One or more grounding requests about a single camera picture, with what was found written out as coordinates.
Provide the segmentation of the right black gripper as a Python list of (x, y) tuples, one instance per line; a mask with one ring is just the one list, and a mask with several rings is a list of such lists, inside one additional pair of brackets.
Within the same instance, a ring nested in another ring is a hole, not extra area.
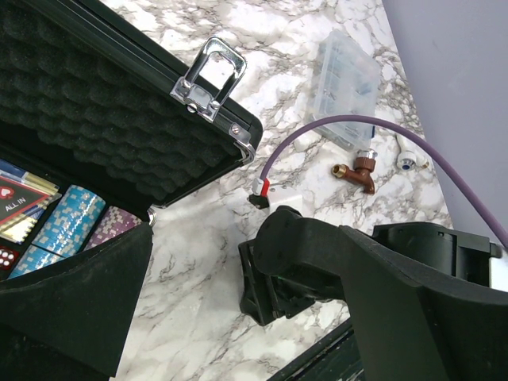
[(238, 245), (244, 277), (240, 310), (258, 325), (291, 319), (315, 302), (345, 300), (340, 230), (280, 206), (256, 237)]

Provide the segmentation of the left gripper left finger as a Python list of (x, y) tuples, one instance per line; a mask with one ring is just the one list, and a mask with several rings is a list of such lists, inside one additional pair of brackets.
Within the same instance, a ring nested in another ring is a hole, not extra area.
[(141, 224), (1, 283), (3, 380), (108, 380), (118, 370), (152, 253)]

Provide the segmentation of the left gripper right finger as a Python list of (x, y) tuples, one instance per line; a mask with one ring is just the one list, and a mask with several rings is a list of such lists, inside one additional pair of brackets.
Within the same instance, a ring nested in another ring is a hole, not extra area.
[(369, 380), (504, 380), (507, 294), (342, 226), (339, 272)]

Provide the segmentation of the black poker set case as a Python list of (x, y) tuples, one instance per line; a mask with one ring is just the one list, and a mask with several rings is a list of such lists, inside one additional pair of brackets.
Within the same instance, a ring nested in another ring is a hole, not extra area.
[(229, 96), (245, 59), (211, 37), (185, 65), (99, 1), (1, 4), (1, 224), (25, 254), (72, 185), (152, 228), (253, 161), (263, 127)]

